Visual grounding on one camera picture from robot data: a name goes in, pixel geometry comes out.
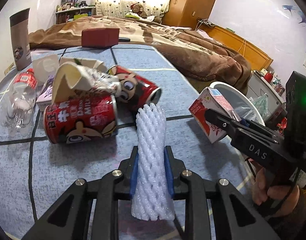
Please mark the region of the right hand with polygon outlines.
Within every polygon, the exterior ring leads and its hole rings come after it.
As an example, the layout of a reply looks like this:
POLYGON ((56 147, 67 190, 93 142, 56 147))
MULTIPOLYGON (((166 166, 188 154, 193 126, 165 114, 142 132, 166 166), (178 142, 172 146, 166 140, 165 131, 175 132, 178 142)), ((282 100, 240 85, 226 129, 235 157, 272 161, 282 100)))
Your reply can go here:
MULTIPOLYGON (((289 186, 272 186, 268 187, 265 178, 265 169, 261 168, 256 174, 256 180, 252 186, 252 200, 255 204, 261 205, 268 198, 282 200, 287 196, 291 187, 289 186)), ((300 189, 296 185, 288 198, 283 202, 281 208, 274 214, 274 217, 286 216, 293 212, 300 197, 300 189)))

